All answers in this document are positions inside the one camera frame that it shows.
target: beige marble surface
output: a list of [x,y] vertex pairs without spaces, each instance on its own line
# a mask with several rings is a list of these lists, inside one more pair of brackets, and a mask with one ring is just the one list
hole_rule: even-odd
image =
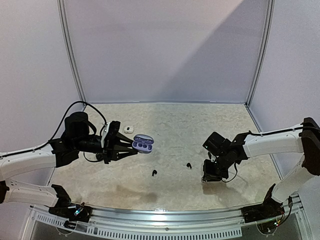
[[[150,154],[90,163],[80,158],[54,171],[51,184],[63,185],[73,202],[101,207],[168,211],[208,210],[261,202],[279,177],[268,155],[244,160],[229,182],[202,183],[207,151],[202,147],[216,131],[232,140],[257,129],[243,105],[139,103],[95,105],[107,121],[134,126],[136,134],[154,138]],[[90,107],[89,120],[100,129],[103,120]],[[93,154],[87,154],[94,160]],[[192,169],[186,167],[191,163]],[[157,175],[152,177],[153,170]],[[230,176],[234,175],[233,167]]]

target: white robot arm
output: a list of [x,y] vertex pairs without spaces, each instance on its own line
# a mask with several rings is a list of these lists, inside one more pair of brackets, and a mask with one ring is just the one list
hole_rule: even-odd
[[246,223],[272,218],[284,213],[283,202],[305,182],[320,175],[320,128],[307,117],[303,123],[271,131],[238,134],[233,141],[213,132],[203,144],[209,157],[203,165],[203,182],[218,182],[229,177],[228,169],[242,160],[276,153],[303,153],[296,166],[267,192],[262,204],[242,208]]
[[133,140],[119,133],[118,121],[108,123],[104,131],[101,129],[100,135],[96,135],[97,130],[85,112],[72,113],[65,118],[64,125],[61,138],[52,137],[40,146],[0,153],[0,204],[40,204],[49,207],[49,213],[70,221],[89,221],[92,208],[73,204],[62,186],[33,185],[11,177],[37,169],[63,167],[78,159],[80,151],[94,153],[97,159],[109,164],[110,161],[138,154],[138,150],[132,147]]

